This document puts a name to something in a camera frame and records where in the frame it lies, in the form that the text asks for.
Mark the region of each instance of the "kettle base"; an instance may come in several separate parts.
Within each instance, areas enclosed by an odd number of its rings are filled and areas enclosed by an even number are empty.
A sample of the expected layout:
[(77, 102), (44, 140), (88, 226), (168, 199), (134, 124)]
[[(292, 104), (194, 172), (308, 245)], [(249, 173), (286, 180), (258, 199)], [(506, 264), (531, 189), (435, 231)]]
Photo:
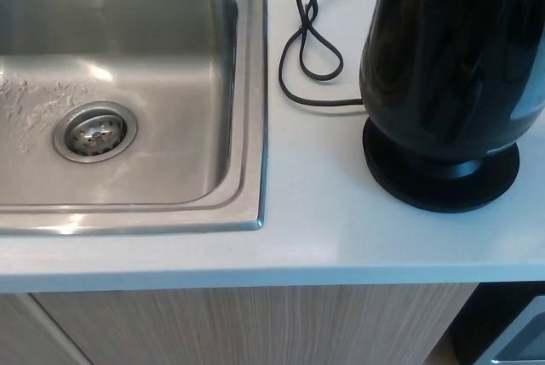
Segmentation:
[[(460, 213), (481, 208), (502, 195), (519, 172), (516, 144), (489, 157), (445, 169), (445, 163), (409, 154), (390, 140), (367, 118), (363, 135), (367, 166), (375, 180), (390, 194), (416, 208)], [(433, 174), (440, 164), (441, 174)]]

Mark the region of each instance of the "cabinet door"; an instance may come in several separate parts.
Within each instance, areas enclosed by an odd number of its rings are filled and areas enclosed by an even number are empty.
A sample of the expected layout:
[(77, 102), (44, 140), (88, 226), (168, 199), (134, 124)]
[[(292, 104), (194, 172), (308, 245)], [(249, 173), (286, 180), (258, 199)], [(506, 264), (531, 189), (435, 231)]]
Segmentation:
[(473, 284), (38, 294), (94, 365), (422, 364)]
[(2, 365), (87, 365), (89, 361), (28, 294), (0, 295)]

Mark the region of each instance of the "black power cord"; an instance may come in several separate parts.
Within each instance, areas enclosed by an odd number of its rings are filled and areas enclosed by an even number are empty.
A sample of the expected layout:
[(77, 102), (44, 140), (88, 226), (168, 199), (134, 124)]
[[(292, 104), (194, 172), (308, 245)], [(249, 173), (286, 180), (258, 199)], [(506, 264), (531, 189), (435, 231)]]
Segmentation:
[[(284, 77), (283, 77), (284, 62), (286, 59), (286, 55), (291, 48), (291, 45), (299, 37), (301, 37), (301, 47), (299, 48), (299, 66), (301, 66), (301, 69), (303, 70), (303, 72), (312, 80), (317, 80), (320, 82), (327, 82), (329, 80), (333, 80), (335, 77), (341, 74), (342, 69), (344, 67), (344, 59), (342, 58), (341, 52), (335, 46), (333, 46), (325, 37), (320, 35), (319, 32), (313, 27), (313, 22), (316, 20), (316, 17), (318, 16), (318, 0), (308, 0), (307, 5), (305, 6), (303, 6), (302, 0), (295, 0), (295, 2), (297, 3), (297, 10), (299, 11), (299, 17), (301, 18), (301, 26), (293, 34), (293, 36), (290, 37), (290, 39), (288, 39), (288, 42), (284, 46), (284, 51), (282, 52), (282, 56), (280, 57), (280, 64), (278, 65), (278, 81), (280, 82), (280, 87), (282, 88), (282, 91), (284, 91), (284, 94), (290, 100), (304, 106), (315, 106), (315, 107), (361, 106), (363, 104), (363, 101), (361, 99), (350, 99), (350, 100), (303, 99), (302, 97), (299, 97), (291, 93), (290, 90), (287, 88), (286, 84), (284, 83)], [(307, 41), (307, 34), (309, 32), (311, 32), (311, 34), (314, 37), (316, 37), (318, 41), (322, 43), (339, 60), (339, 66), (333, 72), (329, 74), (317, 74), (308, 70), (307, 66), (305, 65), (305, 61), (303, 59), (303, 53), (305, 51), (305, 43)]]

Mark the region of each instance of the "sink basin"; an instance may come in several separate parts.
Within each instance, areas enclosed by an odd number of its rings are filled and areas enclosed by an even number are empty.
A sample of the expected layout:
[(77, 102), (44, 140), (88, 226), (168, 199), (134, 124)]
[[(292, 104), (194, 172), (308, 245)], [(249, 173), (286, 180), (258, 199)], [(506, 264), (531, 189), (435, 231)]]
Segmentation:
[(0, 0), (0, 18), (0, 232), (261, 225), (264, 0)]

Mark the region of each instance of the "sink drain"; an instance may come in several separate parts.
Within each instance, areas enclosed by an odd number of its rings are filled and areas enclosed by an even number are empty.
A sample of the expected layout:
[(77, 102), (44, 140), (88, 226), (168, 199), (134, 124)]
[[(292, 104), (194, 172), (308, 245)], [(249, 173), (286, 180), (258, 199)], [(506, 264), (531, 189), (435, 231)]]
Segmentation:
[(57, 124), (53, 144), (66, 159), (97, 163), (127, 148), (136, 136), (136, 118), (127, 108), (109, 101), (79, 106)]

